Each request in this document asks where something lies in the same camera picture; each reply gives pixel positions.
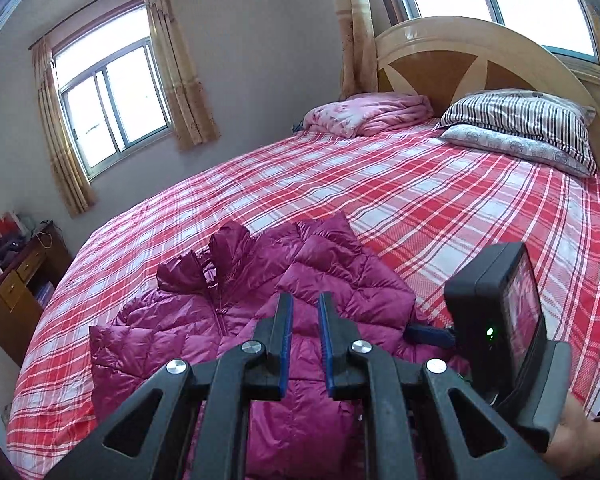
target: wooden headboard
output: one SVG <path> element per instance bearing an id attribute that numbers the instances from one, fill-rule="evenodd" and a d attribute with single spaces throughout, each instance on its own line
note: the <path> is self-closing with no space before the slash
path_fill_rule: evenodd
<path id="1" fill-rule="evenodd" d="M 493 22 L 435 16 L 409 20 L 376 38 L 379 91 L 429 97 L 437 117 L 478 90 L 538 90 L 592 106 L 589 142 L 600 167 L 600 107 L 579 79 L 529 38 Z"/>

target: wooden desk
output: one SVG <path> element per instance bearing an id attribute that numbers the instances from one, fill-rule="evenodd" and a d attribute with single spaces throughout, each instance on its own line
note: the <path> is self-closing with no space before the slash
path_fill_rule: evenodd
<path id="1" fill-rule="evenodd" d="M 0 346 L 22 366 L 42 314 L 34 296 L 45 282 L 57 287 L 71 254 L 53 224 L 34 236 L 0 276 Z"/>

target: metal screw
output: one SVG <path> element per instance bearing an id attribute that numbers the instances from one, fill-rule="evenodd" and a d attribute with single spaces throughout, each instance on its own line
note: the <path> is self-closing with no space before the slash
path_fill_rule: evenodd
<path id="1" fill-rule="evenodd" d="M 187 364 L 182 359 L 174 359 L 167 363 L 167 371 L 173 375 L 181 374 L 186 369 Z"/>
<path id="2" fill-rule="evenodd" d="M 446 363 L 442 359 L 429 359 L 427 361 L 427 370 L 432 374 L 441 374 L 446 370 Z"/>
<path id="3" fill-rule="evenodd" d="M 369 341 L 365 341 L 364 339 L 358 339 L 351 343 L 351 349 L 356 354 L 368 354 L 373 347 L 374 346 Z"/>
<path id="4" fill-rule="evenodd" d="M 243 352 L 247 352 L 247 354 L 257 354 L 262 350 L 262 343 L 254 340 L 245 341 L 240 348 L 242 348 Z"/>

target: device screen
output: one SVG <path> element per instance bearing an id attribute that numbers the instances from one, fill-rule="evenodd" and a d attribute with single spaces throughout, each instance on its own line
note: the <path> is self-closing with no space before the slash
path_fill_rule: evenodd
<path id="1" fill-rule="evenodd" d="M 504 298 L 504 316 L 508 321 L 509 345 L 517 376 L 534 338 L 541 312 L 534 271 L 526 251 L 505 291 Z"/>

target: hand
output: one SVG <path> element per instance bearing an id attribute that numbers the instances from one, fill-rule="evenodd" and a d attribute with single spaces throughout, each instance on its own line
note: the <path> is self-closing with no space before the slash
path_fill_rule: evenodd
<path id="1" fill-rule="evenodd" d="M 600 422 L 589 420 L 576 398 L 569 394 L 560 424 L 542 458 L 560 476 L 580 471 L 600 456 Z"/>

